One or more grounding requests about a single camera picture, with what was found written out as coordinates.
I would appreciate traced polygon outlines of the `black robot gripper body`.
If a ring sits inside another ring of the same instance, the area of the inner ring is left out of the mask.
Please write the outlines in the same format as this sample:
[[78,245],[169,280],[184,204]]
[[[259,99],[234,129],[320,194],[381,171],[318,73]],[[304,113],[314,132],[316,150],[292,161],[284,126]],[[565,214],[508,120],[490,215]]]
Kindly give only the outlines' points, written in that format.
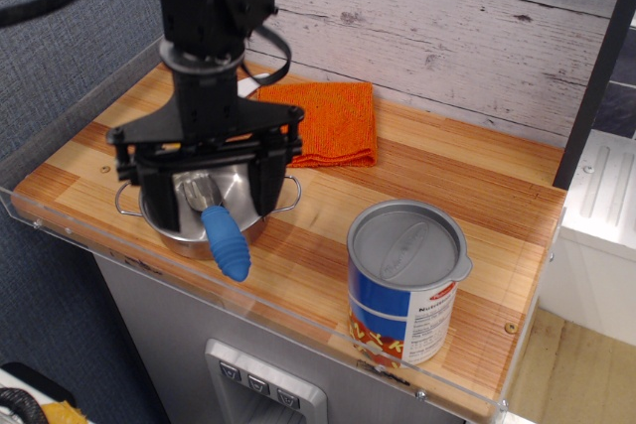
[[161,40],[159,54],[172,74],[169,100],[106,134],[119,180],[165,184],[178,172],[235,163],[270,178],[300,155],[300,107],[239,95],[243,51],[200,58]]

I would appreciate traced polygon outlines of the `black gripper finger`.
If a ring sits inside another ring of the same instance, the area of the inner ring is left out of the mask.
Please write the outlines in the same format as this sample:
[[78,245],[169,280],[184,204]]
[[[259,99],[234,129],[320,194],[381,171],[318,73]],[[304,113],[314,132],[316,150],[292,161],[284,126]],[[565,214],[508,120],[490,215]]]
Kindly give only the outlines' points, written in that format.
[[137,179],[154,223],[163,229],[180,230],[173,173],[157,168],[138,168]]
[[285,155],[255,153],[247,163],[250,196],[256,212],[265,216],[277,204],[284,181],[287,161]]

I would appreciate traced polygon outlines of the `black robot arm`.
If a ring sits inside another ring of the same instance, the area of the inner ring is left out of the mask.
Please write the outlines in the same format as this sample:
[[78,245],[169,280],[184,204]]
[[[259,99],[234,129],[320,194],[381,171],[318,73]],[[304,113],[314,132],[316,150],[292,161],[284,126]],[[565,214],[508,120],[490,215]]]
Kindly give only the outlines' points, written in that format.
[[119,178],[141,189],[159,227],[175,231],[176,174],[244,164],[255,210],[272,212],[286,168],[302,149],[304,112],[241,97],[238,74],[251,35],[288,51],[265,26],[277,11],[275,0],[160,0],[160,5],[160,56],[171,71],[173,93],[158,110],[107,133]]

